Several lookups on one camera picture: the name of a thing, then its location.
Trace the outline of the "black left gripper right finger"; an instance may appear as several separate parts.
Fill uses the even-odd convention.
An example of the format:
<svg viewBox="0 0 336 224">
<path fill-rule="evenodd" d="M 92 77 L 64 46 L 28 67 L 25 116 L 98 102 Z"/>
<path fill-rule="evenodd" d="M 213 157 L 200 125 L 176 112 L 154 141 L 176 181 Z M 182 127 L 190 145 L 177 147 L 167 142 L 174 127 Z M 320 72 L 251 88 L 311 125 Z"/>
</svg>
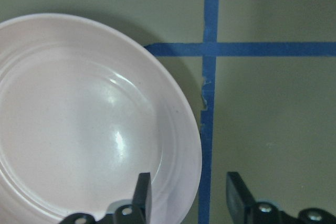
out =
<svg viewBox="0 0 336 224">
<path fill-rule="evenodd" d="M 226 174 L 226 204 L 233 223 L 248 223 L 256 200 L 238 172 Z"/>
</svg>

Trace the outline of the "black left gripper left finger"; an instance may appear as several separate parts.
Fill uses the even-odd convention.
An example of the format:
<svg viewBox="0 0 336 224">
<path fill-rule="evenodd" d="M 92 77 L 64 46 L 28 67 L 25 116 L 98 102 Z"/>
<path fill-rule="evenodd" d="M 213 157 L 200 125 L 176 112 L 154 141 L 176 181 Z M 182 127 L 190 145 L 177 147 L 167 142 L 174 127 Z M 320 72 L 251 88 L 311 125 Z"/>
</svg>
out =
<svg viewBox="0 0 336 224">
<path fill-rule="evenodd" d="M 150 173 L 140 173 L 138 175 L 132 204 L 136 205 L 141 210 L 145 223 L 150 223 L 152 210 L 152 187 Z"/>
</svg>

